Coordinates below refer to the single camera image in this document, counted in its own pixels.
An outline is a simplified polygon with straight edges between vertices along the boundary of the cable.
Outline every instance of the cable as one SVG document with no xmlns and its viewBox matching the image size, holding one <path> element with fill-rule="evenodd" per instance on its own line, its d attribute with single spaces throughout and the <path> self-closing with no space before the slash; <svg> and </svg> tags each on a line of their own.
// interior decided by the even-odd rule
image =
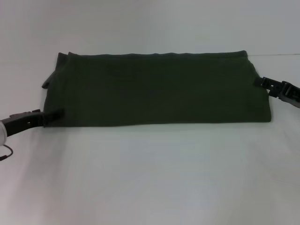
<svg viewBox="0 0 300 225">
<path fill-rule="evenodd" d="M 6 148 L 8 148 L 11 153 L 8 156 L 6 156 L 6 155 L 5 156 L 1 156 L 0 157 L 0 161 L 2 161 L 4 159 L 7 159 L 8 157 L 11 157 L 13 155 L 13 153 L 14 153 L 14 151 L 12 150 L 12 148 L 10 148 L 9 146 L 7 146 L 6 144 L 4 144 L 3 146 L 6 147 Z"/>
</svg>

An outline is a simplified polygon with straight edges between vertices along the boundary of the green fabric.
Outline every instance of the green fabric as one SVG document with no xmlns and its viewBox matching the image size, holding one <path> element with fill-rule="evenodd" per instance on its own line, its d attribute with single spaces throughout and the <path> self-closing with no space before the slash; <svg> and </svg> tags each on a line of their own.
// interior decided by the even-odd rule
<svg viewBox="0 0 300 225">
<path fill-rule="evenodd" d="M 47 80 L 52 127 L 269 122 L 269 97 L 247 53 L 61 55 Z"/>
</svg>

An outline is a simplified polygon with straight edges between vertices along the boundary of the white table surface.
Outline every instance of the white table surface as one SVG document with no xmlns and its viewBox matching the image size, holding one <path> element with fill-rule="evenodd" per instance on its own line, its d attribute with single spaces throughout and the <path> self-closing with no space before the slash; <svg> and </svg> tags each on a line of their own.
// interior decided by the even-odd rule
<svg viewBox="0 0 300 225">
<path fill-rule="evenodd" d="M 58 52 L 246 50 L 261 76 L 300 86 L 300 55 L 278 55 L 300 53 L 299 9 L 298 0 L 2 0 L 0 118 L 43 107 Z M 0 223 L 300 224 L 300 109 L 270 102 L 271 123 L 14 135 L 15 154 L 0 162 Z"/>
</svg>

